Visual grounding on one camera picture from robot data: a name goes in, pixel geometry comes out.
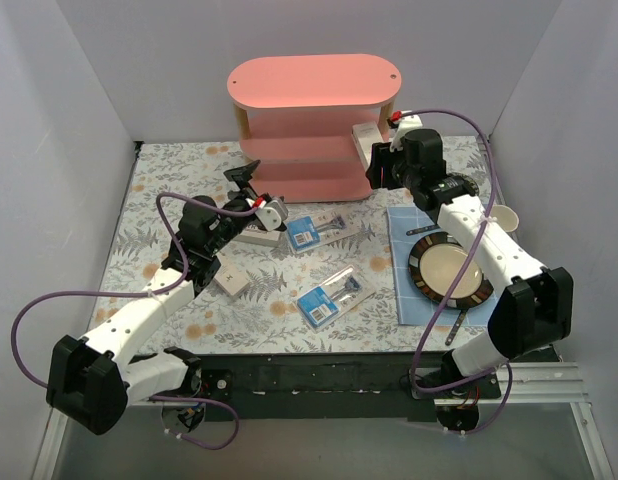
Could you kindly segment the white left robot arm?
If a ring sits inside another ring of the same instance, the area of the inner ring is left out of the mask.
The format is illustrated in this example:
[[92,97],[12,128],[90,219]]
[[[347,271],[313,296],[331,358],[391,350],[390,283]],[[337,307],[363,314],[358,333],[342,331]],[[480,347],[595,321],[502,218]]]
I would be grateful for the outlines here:
[[171,315],[212,282],[221,267],[219,252],[256,221],[250,209],[258,196],[250,180],[258,165],[225,171],[238,189],[221,213],[208,196],[184,205],[168,257],[140,298],[81,338],[66,335],[56,343],[46,387],[51,407],[101,435],[139,400],[160,394],[189,400],[200,392],[202,366],[196,355],[168,347],[148,359],[134,357]]

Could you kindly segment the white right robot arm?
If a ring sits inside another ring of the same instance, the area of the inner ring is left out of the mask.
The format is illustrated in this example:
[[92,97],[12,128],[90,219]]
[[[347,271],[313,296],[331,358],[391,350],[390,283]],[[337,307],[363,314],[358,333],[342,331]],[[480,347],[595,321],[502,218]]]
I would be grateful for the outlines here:
[[436,131],[410,130],[398,148],[373,144],[366,177],[374,189],[407,189],[416,207],[459,242],[498,297],[486,331],[444,355],[438,390],[464,397],[493,369],[570,335],[572,276],[530,256],[490,219],[472,180],[448,173]]

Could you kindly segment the slim white H razor box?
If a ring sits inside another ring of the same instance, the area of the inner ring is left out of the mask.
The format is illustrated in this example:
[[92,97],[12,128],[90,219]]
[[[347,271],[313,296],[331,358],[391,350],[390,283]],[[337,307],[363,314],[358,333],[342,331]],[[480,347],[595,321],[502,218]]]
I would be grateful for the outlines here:
[[215,283],[231,299],[238,298],[249,287],[248,277],[235,266],[223,264],[214,277]]

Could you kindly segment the Gillette razor blister pack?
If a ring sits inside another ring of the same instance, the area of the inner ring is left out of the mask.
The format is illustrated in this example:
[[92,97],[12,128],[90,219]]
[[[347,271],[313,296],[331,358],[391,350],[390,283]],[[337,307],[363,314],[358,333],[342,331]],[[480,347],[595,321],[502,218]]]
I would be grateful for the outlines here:
[[344,210],[306,215],[287,223],[287,235],[294,252],[304,252],[345,237],[352,221]]
[[318,331],[375,293],[375,287],[362,271],[349,265],[302,294],[296,308],[305,323]]

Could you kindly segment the white Harry's razor box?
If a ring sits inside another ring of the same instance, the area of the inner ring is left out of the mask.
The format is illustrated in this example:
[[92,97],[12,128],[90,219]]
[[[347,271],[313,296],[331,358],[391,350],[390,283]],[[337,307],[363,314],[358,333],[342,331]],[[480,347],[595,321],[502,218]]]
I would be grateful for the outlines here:
[[238,242],[266,247],[276,247],[280,243],[280,239],[280,231],[265,231],[257,228],[255,225],[249,225],[235,237],[235,240]]

